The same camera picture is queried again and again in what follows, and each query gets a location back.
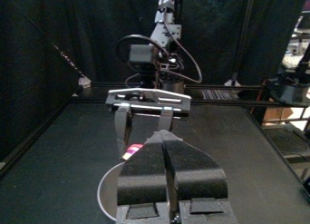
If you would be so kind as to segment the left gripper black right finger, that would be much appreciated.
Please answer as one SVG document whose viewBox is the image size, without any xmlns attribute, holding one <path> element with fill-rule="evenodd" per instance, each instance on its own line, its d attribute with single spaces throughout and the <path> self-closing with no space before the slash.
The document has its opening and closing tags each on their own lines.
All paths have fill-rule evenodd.
<svg viewBox="0 0 310 224">
<path fill-rule="evenodd" d="M 225 199 L 225 173 L 212 157 L 168 131 L 161 132 L 161 142 L 177 199 Z"/>
</svg>

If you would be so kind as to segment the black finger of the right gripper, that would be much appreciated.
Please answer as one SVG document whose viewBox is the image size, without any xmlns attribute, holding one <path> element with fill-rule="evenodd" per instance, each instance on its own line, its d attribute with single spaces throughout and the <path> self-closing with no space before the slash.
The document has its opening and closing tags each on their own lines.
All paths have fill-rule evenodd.
<svg viewBox="0 0 310 224">
<path fill-rule="evenodd" d="M 132 129 L 132 114 L 128 103 L 121 103 L 115 112 L 115 131 L 119 155 L 123 156 Z"/>
<path fill-rule="evenodd" d="M 164 108 L 161 110 L 159 123 L 157 123 L 157 130 L 169 131 L 172 129 L 172 122 L 173 122 L 173 110 Z"/>
</svg>

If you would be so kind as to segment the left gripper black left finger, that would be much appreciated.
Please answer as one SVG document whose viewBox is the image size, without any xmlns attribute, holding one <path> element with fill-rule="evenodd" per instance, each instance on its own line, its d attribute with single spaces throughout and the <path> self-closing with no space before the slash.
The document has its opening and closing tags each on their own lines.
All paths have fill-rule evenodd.
<svg viewBox="0 0 310 224">
<path fill-rule="evenodd" d="M 164 135 L 155 131 L 141 149 L 124 162 L 117 178 L 117 204 L 133 205 L 167 201 L 167 150 Z"/>
</svg>

